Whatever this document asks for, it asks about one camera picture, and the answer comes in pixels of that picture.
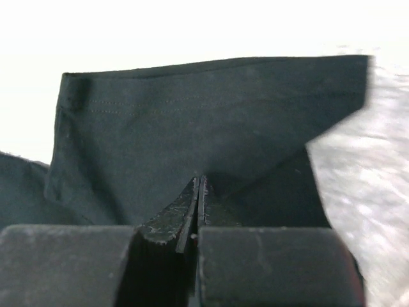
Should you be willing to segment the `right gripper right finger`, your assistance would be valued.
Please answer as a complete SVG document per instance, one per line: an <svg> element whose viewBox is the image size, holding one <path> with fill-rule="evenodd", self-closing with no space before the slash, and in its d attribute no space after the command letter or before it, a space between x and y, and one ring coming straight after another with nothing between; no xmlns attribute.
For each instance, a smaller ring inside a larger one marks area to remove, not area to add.
<svg viewBox="0 0 409 307"><path fill-rule="evenodd" d="M234 178L227 174L204 174L200 177L197 203L197 227L243 226L240 208L232 199Z"/></svg>

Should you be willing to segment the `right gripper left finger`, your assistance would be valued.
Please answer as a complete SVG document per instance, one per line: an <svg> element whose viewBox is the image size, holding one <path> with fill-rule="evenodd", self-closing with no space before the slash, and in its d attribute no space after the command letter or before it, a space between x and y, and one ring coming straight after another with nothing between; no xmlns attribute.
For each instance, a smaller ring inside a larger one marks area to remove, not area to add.
<svg viewBox="0 0 409 307"><path fill-rule="evenodd" d="M139 227L146 242L184 253L197 217L200 178L194 177L180 195L156 216Z"/></svg>

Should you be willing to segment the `black t shirt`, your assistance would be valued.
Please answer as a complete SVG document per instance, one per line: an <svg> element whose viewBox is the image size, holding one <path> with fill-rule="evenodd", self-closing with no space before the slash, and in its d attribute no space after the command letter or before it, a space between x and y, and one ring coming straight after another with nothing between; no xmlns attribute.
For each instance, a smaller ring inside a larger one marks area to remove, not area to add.
<svg viewBox="0 0 409 307"><path fill-rule="evenodd" d="M306 145L365 102L370 58L65 73L50 164L1 155L1 226L139 225L206 176L245 226L327 227Z"/></svg>

